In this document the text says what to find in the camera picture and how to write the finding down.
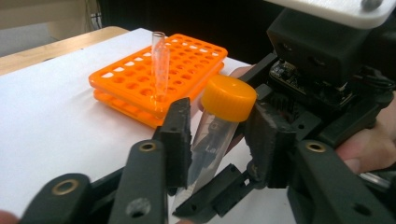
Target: orange test tube rack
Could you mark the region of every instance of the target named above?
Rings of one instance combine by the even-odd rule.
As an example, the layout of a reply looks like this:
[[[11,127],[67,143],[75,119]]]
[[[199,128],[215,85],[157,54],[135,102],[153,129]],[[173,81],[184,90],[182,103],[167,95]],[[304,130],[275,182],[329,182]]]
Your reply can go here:
[[[227,50],[186,36],[165,39],[170,49],[167,93],[155,100],[155,76],[151,74],[151,47],[141,49],[89,76],[93,96],[105,105],[150,127],[163,124],[170,104],[190,97],[194,100],[207,80],[224,66]]]

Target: centrifuge tube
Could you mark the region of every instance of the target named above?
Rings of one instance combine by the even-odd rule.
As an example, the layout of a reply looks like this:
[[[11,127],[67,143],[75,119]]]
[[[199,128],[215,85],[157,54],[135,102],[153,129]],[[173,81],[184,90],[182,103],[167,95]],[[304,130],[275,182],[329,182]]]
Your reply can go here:
[[[152,33],[151,74],[154,75],[154,104],[157,117],[163,113],[163,102],[168,89],[170,50],[165,45],[165,34]]]
[[[257,94],[247,83],[217,75],[208,80],[201,98],[204,113],[191,146],[188,187],[179,189],[173,210],[216,174],[239,122],[245,121]]]

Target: finger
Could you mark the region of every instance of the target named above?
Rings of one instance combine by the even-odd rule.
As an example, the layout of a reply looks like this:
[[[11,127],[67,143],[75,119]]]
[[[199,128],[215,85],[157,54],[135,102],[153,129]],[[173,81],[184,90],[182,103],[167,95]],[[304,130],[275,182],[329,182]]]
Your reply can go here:
[[[336,152],[355,174],[384,169],[396,161],[395,143],[381,123],[356,133]]]
[[[233,70],[230,74],[230,77],[241,77],[244,75],[248,70],[250,70],[254,65],[249,65],[245,67],[238,67]]]
[[[194,224],[194,223],[189,220],[180,220],[179,222],[177,222],[177,224]]]
[[[373,129],[356,133],[337,148],[340,158],[354,173],[387,168],[396,162],[395,115],[396,98],[378,114]]]
[[[0,211],[0,223],[1,224],[17,224],[18,219],[14,215],[6,211]]]

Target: white table surface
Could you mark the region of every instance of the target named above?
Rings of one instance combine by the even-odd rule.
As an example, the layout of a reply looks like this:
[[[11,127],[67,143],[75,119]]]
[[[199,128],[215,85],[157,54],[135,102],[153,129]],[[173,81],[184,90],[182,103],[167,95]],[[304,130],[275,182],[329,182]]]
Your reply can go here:
[[[121,168],[130,147],[154,130],[92,97],[88,76],[151,44],[137,29],[88,48],[0,76],[0,209],[18,217],[52,178],[82,173],[95,181]],[[245,63],[227,58],[224,75]],[[191,106],[191,131],[201,112]],[[226,155],[244,171],[241,142]],[[169,198],[172,207],[173,198]],[[170,216],[169,222],[176,218]],[[295,223],[284,189],[253,190],[224,218],[210,223]]]

